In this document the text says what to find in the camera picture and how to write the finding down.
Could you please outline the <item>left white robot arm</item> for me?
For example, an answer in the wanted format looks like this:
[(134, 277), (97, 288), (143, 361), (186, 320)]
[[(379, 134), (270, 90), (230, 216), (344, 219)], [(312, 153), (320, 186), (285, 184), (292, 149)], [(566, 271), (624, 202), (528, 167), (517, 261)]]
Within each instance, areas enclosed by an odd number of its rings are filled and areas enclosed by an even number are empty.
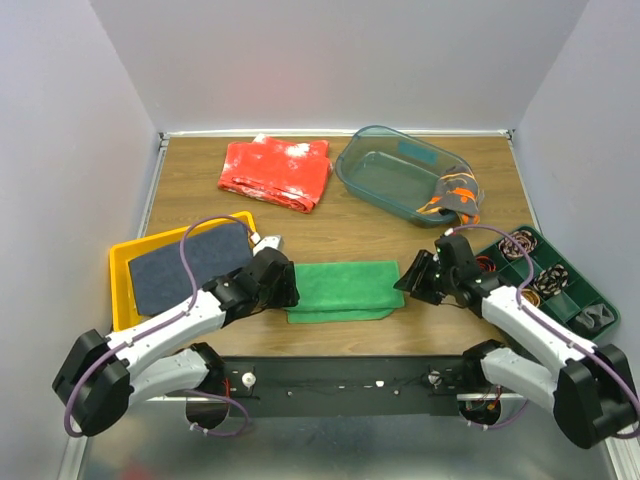
[(190, 297), (136, 327), (104, 336), (92, 329), (73, 343), (52, 389), (73, 437), (98, 435), (137, 401), (179, 390), (214, 393), (220, 368), (198, 350), (174, 351), (206, 333), (257, 312), (297, 305), (295, 267), (265, 247), (244, 267), (214, 277)]

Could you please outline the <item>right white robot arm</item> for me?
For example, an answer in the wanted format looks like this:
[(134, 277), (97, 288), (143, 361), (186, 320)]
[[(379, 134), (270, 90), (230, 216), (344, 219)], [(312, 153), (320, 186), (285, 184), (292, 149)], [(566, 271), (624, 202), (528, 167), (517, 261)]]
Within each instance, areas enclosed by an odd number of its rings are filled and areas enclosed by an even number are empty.
[(619, 348), (578, 336), (526, 301), (498, 272), (484, 271), (464, 236), (448, 231), (435, 247), (418, 252), (395, 289), (432, 305), (451, 296), (533, 356), (485, 341), (463, 353), (453, 378), (437, 373), (435, 388), (511, 390), (550, 412), (562, 433), (583, 449), (608, 438), (638, 437), (639, 399)]

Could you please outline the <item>green towel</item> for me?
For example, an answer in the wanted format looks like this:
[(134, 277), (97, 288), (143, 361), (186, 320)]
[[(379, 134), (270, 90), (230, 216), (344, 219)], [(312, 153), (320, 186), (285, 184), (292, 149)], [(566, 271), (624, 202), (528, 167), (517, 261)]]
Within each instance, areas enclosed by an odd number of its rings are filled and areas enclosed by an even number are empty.
[(297, 264), (299, 302), (287, 309), (290, 324), (380, 320), (405, 306), (395, 261)]

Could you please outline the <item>grey orange towel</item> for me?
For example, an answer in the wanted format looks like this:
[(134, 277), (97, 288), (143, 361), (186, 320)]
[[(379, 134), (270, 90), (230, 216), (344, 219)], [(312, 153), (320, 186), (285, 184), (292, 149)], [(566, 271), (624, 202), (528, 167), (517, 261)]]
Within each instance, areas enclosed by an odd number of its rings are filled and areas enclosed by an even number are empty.
[(484, 192), (472, 170), (464, 165), (447, 169), (436, 181), (431, 199), (416, 210), (422, 215), (453, 212), (463, 225), (480, 223)]

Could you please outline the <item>teal plastic basket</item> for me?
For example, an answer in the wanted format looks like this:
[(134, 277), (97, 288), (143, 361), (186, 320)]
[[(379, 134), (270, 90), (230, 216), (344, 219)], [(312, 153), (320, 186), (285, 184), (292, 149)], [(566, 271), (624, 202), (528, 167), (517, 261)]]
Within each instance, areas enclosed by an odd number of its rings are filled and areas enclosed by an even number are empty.
[(456, 170), (471, 168), (453, 153), (380, 125), (356, 131), (335, 162), (335, 173), (351, 195), (421, 227), (457, 219), (448, 210), (419, 211), (441, 177)]

